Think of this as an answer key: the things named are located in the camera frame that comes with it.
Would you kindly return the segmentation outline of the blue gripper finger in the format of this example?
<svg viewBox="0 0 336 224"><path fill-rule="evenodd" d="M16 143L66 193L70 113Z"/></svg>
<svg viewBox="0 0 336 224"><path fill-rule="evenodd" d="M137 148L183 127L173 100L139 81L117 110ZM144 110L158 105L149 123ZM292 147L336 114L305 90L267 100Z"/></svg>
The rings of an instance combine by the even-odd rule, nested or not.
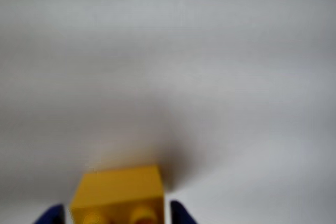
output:
<svg viewBox="0 0 336 224"><path fill-rule="evenodd" d="M172 200L170 210L172 224L196 224L194 218L179 201Z"/></svg>
<svg viewBox="0 0 336 224"><path fill-rule="evenodd" d="M34 224L64 224L65 208L62 204L54 205L44 211Z"/></svg>

